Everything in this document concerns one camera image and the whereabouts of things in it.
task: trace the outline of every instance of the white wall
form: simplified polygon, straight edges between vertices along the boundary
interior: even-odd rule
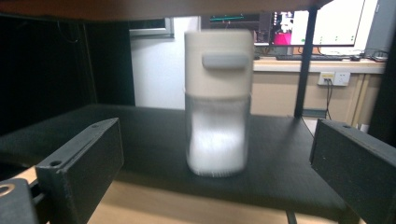
[[[175,38],[131,41],[136,106],[184,109],[184,33],[198,17],[174,18]]]

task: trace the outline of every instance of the black bracket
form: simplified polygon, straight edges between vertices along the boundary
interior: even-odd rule
[[[123,165],[118,119],[97,122],[35,167],[0,182],[0,223],[87,223]]]
[[[367,223],[396,223],[396,148],[345,123],[319,119],[312,168]]]

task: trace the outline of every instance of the black shelf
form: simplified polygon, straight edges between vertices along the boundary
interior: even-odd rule
[[[184,111],[88,105],[0,138],[1,160],[36,164],[87,126],[120,118],[119,181],[339,220],[344,201],[310,167],[313,137],[301,119],[251,116],[247,168],[200,177],[186,163]]]

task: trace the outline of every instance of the monitor screen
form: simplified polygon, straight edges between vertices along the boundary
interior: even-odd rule
[[[357,37],[364,0],[334,0],[318,11],[314,46],[353,47]],[[303,46],[307,11],[279,11],[272,14],[272,46]]]
[[[318,11],[314,46],[353,47],[365,0],[333,0]],[[210,29],[248,29],[257,46],[295,46],[305,43],[308,11],[211,16]]]

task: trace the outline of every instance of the keyboard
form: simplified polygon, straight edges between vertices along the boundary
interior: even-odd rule
[[[301,61],[303,55],[278,55],[276,56],[278,61]],[[311,61],[343,61],[343,57],[335,55],[312,55]]]

